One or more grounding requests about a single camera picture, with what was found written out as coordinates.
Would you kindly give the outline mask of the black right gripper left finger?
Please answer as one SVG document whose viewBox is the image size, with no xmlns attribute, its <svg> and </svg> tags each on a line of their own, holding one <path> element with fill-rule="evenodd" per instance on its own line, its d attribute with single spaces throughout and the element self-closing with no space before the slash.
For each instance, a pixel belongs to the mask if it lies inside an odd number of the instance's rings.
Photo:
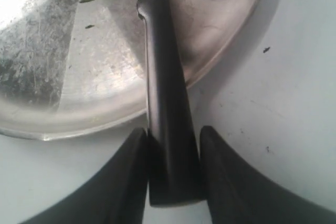
<svg viewBox="0 0 336 224">
<path fill-rule="evenodd" d="M 148 183 L 148 139 L 134 129 L 84 185 L 26 223 L 142 223 Z"/>
</svg>

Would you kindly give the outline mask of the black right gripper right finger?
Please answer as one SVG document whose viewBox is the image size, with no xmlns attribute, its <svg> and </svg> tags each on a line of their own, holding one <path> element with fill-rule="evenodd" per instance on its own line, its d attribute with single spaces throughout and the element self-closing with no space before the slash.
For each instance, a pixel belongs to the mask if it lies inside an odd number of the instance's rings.
<svg viewBox="0 0 336 224">
<path fill-rule="evenodd" d="M 200 151 L 213 223 L 333 223 L 333 211 L 264 176 L 211 126 L 201 129 Z"/>
</svg>

